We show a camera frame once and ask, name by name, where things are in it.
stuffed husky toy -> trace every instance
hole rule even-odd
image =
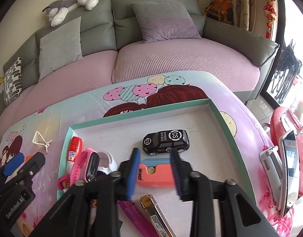
[[[46,10],[46,15],[51,22],[51,26],[56,27],[64,21],[68,12],[80,6],[85,6],[90,11],[98,2],[99,0],[57,0],[43,9],[43,11]]]

toy car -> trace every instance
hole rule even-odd
[[[177,149],[183,152],[189,149],[189,138],[186,130],[168,130],[150,133],[143,138],[143,150],[150,156]]]

phone screen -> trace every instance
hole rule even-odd
[[[285,161],[287,165],[287,205],[284,215],[292,208],[293,204],[298,199],[299,181],[300,181],[300,166],[298,147],[296,144],[295,134],[289,132],[287,137],[283,139],[283,149],[285,153]]]

purple pillow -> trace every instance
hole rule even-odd
[[[189,13],[180,2],[131,3],[144,43],[169,39],[201,39]]]

glue bottle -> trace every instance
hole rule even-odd
[[[78,157],[79,153],[82,151],[82,139],[80,137],[74,136],[69,144],[67,152],[67,167],[66,172],[70,175],[72,166]]]

